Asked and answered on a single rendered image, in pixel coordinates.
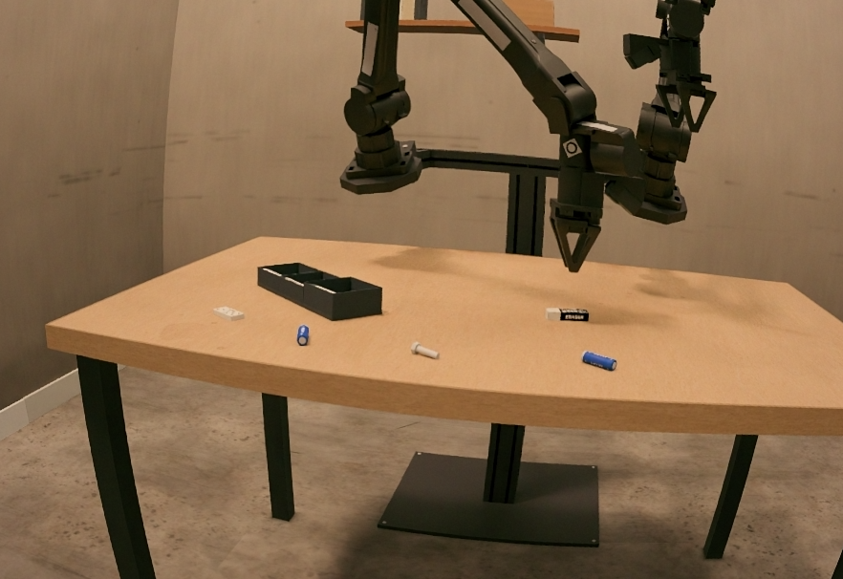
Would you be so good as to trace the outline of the white domino with black pips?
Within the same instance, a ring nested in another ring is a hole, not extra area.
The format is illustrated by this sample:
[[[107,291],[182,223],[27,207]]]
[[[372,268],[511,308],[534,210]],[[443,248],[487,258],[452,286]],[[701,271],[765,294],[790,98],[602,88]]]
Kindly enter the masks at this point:
[[[229,320],[229,321],[234,321],[234,320],[239,320],[239,319],[245,318],[244,313],[233,310],[233,309],[228,308],[228,307],[213,309],[213,314],[218,315],[220,317],[223,317],[223,318],[225,318],[226,320]]]

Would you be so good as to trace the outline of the black and white eraser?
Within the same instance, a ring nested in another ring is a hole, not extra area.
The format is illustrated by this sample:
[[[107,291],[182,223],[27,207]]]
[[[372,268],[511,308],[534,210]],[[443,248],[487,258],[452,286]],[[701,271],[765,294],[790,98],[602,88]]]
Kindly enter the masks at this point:
[[[546,308],[545,317],[552,321],[589,321],[587,310]]]

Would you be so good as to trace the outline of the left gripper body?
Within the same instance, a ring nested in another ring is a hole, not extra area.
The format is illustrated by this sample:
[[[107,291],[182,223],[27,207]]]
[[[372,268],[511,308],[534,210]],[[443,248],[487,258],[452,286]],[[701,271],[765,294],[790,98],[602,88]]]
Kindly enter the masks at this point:
[[[691,71],[694,73],[679,69],[667,69],[659,70],[659,77],[667,78],[666,85],[668,86],[676,87],[677,85],[683,85],[705,89],[705,85],[702,85],[702,81],[711,83],[711,75],[701,74],[701,44],[694,43],[693,47],[693,41],[685,42],[690,43]],[[674,85],[672,83],[674,83]]]

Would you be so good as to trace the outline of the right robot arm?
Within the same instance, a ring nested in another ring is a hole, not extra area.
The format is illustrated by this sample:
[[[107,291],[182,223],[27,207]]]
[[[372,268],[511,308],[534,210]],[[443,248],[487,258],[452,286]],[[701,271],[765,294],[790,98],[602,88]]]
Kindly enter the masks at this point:
[[[635,216],[645,179],[635,177],[641,153],[634,131],[596,120],[594,91],[503,0],[450,1],[517,73],[550,134],[560,135],[559,164],[597,171],[581,172],[580,206],[603,208],[605,194]],[[365,0],[360,73],[344,105],[358,136],[347,180],[407,174],[414,160],[413,151],[400,152],[391,128],[411,111],[406,79],[397,73],[399,21],[400,0]]]

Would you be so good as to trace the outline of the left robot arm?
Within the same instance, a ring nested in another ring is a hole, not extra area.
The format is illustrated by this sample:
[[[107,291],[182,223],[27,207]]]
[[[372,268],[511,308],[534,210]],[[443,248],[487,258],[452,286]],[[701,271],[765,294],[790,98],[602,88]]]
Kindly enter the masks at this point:
[[[715,3],[716,0],[658,0],[656,18],[662,19],[659,38],[623,34],[624,58],[632,70],[659,59],[662,70],[691,71],[691,48],[685,41],[693,41],[693,47],[695,42],[701,42],[704,15],[710,14]],[[675,185],[674,171],[677,161],[686,162],[691,136],[685,116],[680,128],[672,127],[658,91],[651,104],[642,102],[636,135],[641,165],[636,177],[645,179],[645,202],[681,210],[681,193]]]

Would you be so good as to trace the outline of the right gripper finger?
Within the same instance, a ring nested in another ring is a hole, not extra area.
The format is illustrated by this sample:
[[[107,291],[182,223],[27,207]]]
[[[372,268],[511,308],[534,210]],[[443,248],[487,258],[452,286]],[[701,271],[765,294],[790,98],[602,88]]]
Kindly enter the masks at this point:
[[[567,267],[569,272],[578,273],[589,253],[591,250],[596,238],[598,237],[601,226],[600,225],[572,225],[572,224],[561,224],[555,222],[555,226],[557,229],[557,233],[559,236],[559,240],[563,249],[563,253],[565,256],[565,260],[567,263]],[[568,233],[579,233],[579,234],[587,234],[588,238],[576,260],[573,262],[573,257],[571,254],[567,234]]]
[[[566,260],[565,260],[565,257],[564,257],[564,253],[562,251],[562,247],[560,245],[560,241],[559,241],[559,238],[558,238],[556,228],[555,228],[555,224],[554,224],[555,220],[551,216],[549,217],[549,219],[550,219],[551,227],[552,227],[556,242],[557,242],[559,250],[560,250],[560,254],[561,254],[561,257],[562,257],[562,260],[563,260],[563,263],[564,263],[564,267],[567,268],[567,263],[566,263]],[[574,248],[573,254],[572,254],[573,262],[576,262],[579,254],[580,254],[580,252],[583,248],[583,245],[587,240],[587,237],[588,237],[587,234],[579,234],[578,240],[576,242],[576,245],[575,245],[575,248]]]

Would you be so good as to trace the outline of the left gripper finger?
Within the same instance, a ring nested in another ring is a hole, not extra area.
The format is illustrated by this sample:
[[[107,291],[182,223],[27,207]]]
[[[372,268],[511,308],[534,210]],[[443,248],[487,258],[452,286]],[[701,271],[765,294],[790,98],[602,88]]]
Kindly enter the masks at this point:
[[[704,118],[707,112],[709,111],[717,95],[717,92],[683,85],[677,85],[677,90],[690,132],[699,133]],[[696,123],[694,123],[694,120],[692,118],[688,96],[704,98],[704,103],[702,105],[702,109],[699,113]]]
[[[671,106],[670,106],[670,103],[669,103],[667,95],[666,95],[666,94],[678,95],[679,93],[678,93],[677,88],[675,86],[656,84],[656,89],[659,93],[659,97],[660,97],[660,99],[663,103],[663,106],[666,110],[667,116],[669,117],[669,120],[670,120],[670,123],[671,123],[672,127],[673,128],[680,128],[683,117],[684,117],[684,111],[682,109],[682,106],[680,107],[677,119],[675,119],[674,115],[673,115],[673,112],[672,112],[672,109],[671,109]]]

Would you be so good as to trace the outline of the beige bolt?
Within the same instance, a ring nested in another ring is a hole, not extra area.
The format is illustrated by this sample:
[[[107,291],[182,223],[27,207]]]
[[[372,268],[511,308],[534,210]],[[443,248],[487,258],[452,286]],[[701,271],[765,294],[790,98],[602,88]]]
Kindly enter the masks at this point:
[[[428,350],[428,349],[422,347],[421,343],[419,343],[419,342],[413,343],[413,345],[411,347],[411,352],[412,352],[412,354],[424,354],[424,355],[427,355],[427,356],[435,358],[435,359],[438,359],[438,357],[440,356],[439,353],[436,353],[434,351],[431,351],[431,350]]]

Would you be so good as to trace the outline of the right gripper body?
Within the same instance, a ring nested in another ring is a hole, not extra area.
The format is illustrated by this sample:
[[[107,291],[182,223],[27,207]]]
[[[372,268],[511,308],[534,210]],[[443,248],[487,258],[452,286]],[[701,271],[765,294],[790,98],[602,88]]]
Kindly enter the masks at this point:
[[[557,199],[550,198],[551,217],[557,223],[600,225],[600,219],[603,216],[602,208],[580,206],[581,172],[595,173],[595,170],[594,168],[571,168],[559,165]]]

